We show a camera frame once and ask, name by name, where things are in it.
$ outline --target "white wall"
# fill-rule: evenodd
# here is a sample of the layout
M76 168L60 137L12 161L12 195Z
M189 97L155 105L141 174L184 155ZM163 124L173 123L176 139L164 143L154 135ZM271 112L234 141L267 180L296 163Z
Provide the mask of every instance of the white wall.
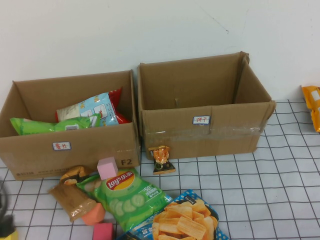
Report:
M275 100L320 81L320 0L0 0L0 107L11 81L250 53Z

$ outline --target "green chip bag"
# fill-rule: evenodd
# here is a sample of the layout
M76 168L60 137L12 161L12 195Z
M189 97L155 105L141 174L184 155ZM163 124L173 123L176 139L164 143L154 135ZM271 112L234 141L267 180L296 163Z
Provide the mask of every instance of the green chip bag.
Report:
M76 185L111 212L125 232L173 200L143 180L134 168L120 169L116 177L106 180L97 174Z
M32 121L25 118L10 118L11 124L19 135L45 134L75 129L87 129L100 125L99 113L92 116L79 116L58 123Z

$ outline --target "lay's logo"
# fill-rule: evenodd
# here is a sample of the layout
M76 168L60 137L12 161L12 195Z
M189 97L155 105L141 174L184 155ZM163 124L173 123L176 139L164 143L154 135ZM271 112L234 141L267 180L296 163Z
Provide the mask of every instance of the lay's logo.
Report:
M134 179L135 174L132 171L119 171L118 176L110 178L105 184L111 190L122 190L129 187Z

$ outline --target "cardboard box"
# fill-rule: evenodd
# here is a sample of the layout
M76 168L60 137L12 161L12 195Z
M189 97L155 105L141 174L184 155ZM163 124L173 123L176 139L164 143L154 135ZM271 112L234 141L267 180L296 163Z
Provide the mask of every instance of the cardboard box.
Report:
M57 109L122 87L118 111L131 123L19 136L10 118L54 123ZM0 158L16 180L59 176L69 168L96 168L114 157L117 166L139 165L140 144L132 71L13 82L0 113ZM57 149L56 143L66 149Z
M254 152L275 107L245 52L138 68L140 134L170 159Z

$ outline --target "white floor with black grid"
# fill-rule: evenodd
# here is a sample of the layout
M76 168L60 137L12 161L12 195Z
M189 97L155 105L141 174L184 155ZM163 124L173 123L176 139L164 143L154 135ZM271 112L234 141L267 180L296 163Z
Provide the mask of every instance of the white floor with black grid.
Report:
M232 240L320 240L320 134L304 100L277 103L254 153L171 162L176 172L154 176L143 152L136 169L173 198L193 189L218 212L219 226ZM81 219L70 223L47 194L59 177L15 181L0 161L0 178L19 239L92 239L93 227ZM105 220L122 233L112 215Z

